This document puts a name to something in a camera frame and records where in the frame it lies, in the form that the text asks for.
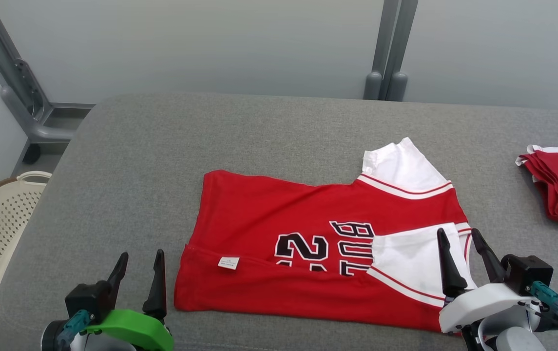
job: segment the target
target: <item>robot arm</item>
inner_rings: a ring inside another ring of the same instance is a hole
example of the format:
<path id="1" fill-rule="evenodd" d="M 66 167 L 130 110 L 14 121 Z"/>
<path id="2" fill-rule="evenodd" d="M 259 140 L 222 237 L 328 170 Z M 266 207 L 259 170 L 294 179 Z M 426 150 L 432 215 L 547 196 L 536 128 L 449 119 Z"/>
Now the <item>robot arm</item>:
<path id="1" fill-rule="evenodd" d="M 491 283 L 466 291 L 446 235 L 440 232 L 437 240 L 446 295 L 439 314 L 442 332 L 460 332 L 468 351 L 544 351 L 534 332 L 558 330 L 558 294 L 549 287 L 554 269 L 536 256 L 509 254 L 499 262 L 482 234 L 472 229 Z"/>
<path id="2" fill-rule="evenodd" d="M 68 320 L 51 322 L 41 340 L 42 351 L 171 351 L 173 338 L 164 325 L 167 314 L 164 252 L 158 250 L 154 280 L 144 313 L 115 309 L 125 277 L 127 253 L 121 254 L 107 281 L 79 284 L 65 298 Z"/>

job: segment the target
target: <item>basket handle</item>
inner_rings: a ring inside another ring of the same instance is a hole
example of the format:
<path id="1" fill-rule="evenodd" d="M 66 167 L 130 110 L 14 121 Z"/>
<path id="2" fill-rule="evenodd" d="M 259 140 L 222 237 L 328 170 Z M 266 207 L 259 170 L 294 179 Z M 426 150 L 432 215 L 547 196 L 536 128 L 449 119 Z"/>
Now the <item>basket handle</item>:
<path id="1" fill-rule="evenodd" d="M 51 178 L 51 173 L 43 172 L 43 171 L 29 171 L 29 172 L 23 173 L 20 176 L 18 176 L 17 180 L 21 184 L 26 184 L 26 185 L 29 185 L 29 186 L 42 186 L 43 185 L 43 183 L 25 181 L 25 178 L 28 178 L 28 177 L 43 177 L 43 178 L 49 179 L 49 178 Z"/>

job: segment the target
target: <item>metal frame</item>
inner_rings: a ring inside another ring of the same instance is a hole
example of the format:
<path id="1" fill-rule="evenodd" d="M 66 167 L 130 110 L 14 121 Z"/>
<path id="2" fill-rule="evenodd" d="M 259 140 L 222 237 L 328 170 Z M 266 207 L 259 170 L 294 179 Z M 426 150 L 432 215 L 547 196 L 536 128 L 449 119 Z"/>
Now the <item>metal frame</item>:
<path id="1" fill-rule="evenodd" d="M 418 0 L 385 0 L 372 72 L 366 77 L 364 99 L 402 101 L 408 76 L 402 59 Z"/>
<path id="2" fill-rule="evenodd" d="M 53 107 L 0 20 L 0 95 L 30 142 L 69 142 L 71 129 L 42 124 Z"/>
<path id="3" fill-rule="evenodd" d="M 83 110 L 90 110 L 95 105 L 94 104 L 76 104 L 74 102 L 50 102 L 51 106 L 54 109 L 83 109 Z"/>

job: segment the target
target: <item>gray cushion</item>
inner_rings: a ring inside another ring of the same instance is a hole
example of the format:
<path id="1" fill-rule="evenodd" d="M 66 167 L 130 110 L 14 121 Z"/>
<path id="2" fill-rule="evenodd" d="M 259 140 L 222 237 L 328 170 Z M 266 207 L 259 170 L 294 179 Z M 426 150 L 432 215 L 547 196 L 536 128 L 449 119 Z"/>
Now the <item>gray cushion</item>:
<path id="1" fill-rule="evenodd" d="M 460 338 L 359 323 L 178 312 L 174 279 L 203 174 L 227 169 L 306 184 L 352 182 L 363 151 L 410 136 L 457 188 L 470 224 L 499 256 L 555 267 L 558 224 L 515 157 L 558 146 L 558 111 L 330 98 L 145 94 L 109 98 L 80 126 L 18 244 L 0 287 L 0 345 L 38 348 L 63 298 L 130 255 L 118 308 L 141 310 L 157 249 L 167 258 L 168 317 L 178 350 L 464 350 Z M 486 273 L 471 258 L 477 284 Z M 558 331 L 539 336 L 558 349 Z"/>

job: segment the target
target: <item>white tag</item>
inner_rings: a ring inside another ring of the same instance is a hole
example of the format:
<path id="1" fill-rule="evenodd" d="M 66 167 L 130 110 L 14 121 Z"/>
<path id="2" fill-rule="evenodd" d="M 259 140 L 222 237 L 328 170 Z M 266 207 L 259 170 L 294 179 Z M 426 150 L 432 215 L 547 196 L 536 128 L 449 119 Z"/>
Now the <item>white tag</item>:
<path id="1" fill-rule="evenodd" d="M 239 257 L 223 257 L 218 262 L 219 267 L 235 270 L 238 267 Z"/>

